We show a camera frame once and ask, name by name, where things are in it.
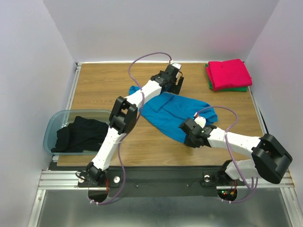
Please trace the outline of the blue t shirt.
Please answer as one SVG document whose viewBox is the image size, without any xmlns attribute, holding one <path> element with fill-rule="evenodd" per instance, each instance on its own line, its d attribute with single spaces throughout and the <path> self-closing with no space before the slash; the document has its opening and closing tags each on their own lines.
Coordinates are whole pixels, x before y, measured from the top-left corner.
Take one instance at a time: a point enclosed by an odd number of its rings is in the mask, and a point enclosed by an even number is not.
<svg viewBox="0 0 303 227">
<path fill-rule="evenodd" d="M 142 116 L 164 135 L 184 143 L 186 134 L 179 125 L 209 106 L 203 101 L 164 92 L 144 104 Z"/>
</svg>

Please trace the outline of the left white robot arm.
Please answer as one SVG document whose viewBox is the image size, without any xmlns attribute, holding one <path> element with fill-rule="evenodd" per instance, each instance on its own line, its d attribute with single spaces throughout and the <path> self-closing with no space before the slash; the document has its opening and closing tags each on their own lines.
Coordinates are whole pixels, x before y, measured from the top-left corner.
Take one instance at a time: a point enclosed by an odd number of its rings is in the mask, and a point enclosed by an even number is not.
<svg viewBox="0 0 303 227">
<path fill-rule="evenodd" d="M 129 134 L 137 123 L 139 110 L 152 98 L 163 92 L 178 94 L 183 80 L 178 81 L 181 65 L 170 63 L 164 71 L 152 76 L 139 90 L 126 97 L 118 97 L 109 117 L 107 135 L 95 157 L 87 165 L 89 181 L 94 186 L 105 182 L 106 170 L 112 156 L 122 139 Z"/>
</svg>

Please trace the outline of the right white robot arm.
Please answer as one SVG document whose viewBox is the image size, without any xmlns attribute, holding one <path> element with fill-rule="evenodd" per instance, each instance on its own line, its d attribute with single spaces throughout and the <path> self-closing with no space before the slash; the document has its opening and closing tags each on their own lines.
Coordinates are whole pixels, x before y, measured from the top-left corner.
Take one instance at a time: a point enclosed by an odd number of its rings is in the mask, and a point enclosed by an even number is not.
<svg viewBox="0 0 303 227">
<path fill-rule="evenodd" d="M 201 124 L 203 117 L 186 119 L 179 128 L 186 134 L 184 144 L 199 148 L 231 149 L 231 152 L 248 157 L 242 161 L 227 161 L 218 172 L 218 180 L 229 184 L 240 178 L 261 177 L 267 182 L 279 184 L 288 170 L 293 158 L 282 144 L 271 134 L 262 137 L 244 136 L 214 126 Z"/>
</svg>

